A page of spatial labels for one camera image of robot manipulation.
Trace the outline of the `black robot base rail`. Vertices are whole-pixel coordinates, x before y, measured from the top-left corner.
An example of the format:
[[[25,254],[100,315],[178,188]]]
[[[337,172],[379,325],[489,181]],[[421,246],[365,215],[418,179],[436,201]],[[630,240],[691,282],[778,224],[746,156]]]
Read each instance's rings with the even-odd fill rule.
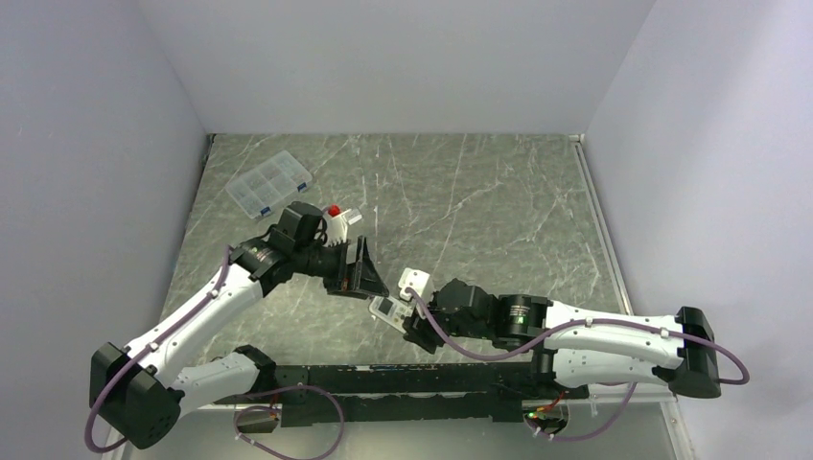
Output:
[[[356,423],[453,419],[519,423],[533,403],[589,396],[585,385],[567,389],[533,375],[526,362],[280,365],[274,380],[218,403],[275,402],[281,407],[284,427],[336,421],[335,406],[306,390],[307,385],[333,395],[345,420]]]

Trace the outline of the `white remote control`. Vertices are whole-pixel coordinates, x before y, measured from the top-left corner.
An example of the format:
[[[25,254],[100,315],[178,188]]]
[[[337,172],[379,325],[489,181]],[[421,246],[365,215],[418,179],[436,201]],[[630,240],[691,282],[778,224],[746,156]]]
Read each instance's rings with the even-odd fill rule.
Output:
[[[414,307],[395,297],[375,297],[368,308],[370,314],[383,321],[400,334],[406,332],[404,324],[414,312]]]

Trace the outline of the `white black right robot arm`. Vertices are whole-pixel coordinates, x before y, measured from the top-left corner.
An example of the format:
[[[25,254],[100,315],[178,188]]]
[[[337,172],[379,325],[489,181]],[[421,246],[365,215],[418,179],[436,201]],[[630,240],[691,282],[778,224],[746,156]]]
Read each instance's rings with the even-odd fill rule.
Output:
[[[433,354],[448,345],[484,362],[526,352],[534,394],[591,384],[661,384],[695,399],[721,395],[713,330],[702,310],[634,316],[588,310],[528,294],[495,295],[453,279],[436,288],[430,275],[405,268],[392,296],[373,297],[374,318]]]

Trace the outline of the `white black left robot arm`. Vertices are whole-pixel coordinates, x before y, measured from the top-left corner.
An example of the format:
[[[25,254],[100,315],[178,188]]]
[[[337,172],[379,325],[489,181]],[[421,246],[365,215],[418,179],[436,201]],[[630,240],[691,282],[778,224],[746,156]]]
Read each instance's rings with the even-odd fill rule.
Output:
[[[86,447],[107,453],[130,442],[147,449],[202,405],[235,394],[267,400],[275,363],[251,346],[212,365],[186,364],[234,316],[295,274],[321,279],[329,295],[386,296],[366,238],[351,238],[361,220],[357,209],[294,201],[263,235],[227,247],[213,277],[170,316],[123,347],[101,346],[90,364]]]

